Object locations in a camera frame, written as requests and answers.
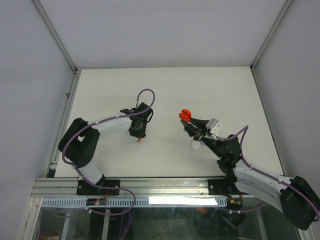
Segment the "orange round case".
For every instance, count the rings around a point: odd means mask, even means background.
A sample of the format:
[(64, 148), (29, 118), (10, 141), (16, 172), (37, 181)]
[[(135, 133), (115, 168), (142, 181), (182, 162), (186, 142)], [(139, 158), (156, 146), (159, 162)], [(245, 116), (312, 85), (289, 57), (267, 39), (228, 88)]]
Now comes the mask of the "orange round case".
[(182, 109), (178, 116), (181, 121), (188, 123), (192, 118), (192, 113), (188, 109)]

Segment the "white charging case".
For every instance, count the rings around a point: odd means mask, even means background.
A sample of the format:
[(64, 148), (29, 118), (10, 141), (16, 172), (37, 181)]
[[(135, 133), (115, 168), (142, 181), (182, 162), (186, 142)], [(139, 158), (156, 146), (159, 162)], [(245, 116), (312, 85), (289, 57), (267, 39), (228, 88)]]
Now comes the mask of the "white charging case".
[(190, 146), (193, 150), (197, 151), (201, 148), (201, 143), (199, 141), (192, 141)]

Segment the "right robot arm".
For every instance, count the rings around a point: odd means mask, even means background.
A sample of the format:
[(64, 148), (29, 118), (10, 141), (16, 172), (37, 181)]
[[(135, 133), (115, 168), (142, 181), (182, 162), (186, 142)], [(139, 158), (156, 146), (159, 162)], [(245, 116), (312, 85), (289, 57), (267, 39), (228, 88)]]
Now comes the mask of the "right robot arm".
[(217, 157), (219, 169), (225, 174), (226, 192), (252, 195), (280, 211), (296, 228), (306, 231), (320, 220), (320, 198), (300, 176), (293, 178), (272, 173), (245, 159), (243, 139), (248, 127), (227, 138), (219, 137), (221, 123), (212, 118), (201, 120), (180, 115), (185, 131), (197, 145), (205, 145)]

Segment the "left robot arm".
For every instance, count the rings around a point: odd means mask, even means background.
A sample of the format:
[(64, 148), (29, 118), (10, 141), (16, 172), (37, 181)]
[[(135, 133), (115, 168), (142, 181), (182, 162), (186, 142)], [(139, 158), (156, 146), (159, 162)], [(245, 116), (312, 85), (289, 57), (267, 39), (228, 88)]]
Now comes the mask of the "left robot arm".
[(58, 150), (69, 160), (69, 164), (76, 167), (80, 175), (88, 180), (87, 188), (93, 194), (100, 194), (106, 186), (106, 178), (93, 163), (98, 141), (126, 131), (140, 140), (146, 136), (147, 124), (153, 114), (152, 108), (142, 102), (132, 109), (122, 109), (106, 121), (90, 123), (78, 117), (63, 135)]

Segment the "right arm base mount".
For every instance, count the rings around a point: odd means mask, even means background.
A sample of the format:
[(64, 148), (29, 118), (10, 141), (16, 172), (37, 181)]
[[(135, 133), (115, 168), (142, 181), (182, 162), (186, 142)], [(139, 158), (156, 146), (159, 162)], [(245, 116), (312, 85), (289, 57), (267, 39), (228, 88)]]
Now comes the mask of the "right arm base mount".
[(207, 188), (209, 195), (222, 195), (230, 198), (232, 194), (232, 188), (230, 184), (223, 179), (209, 179), (207, 181)]

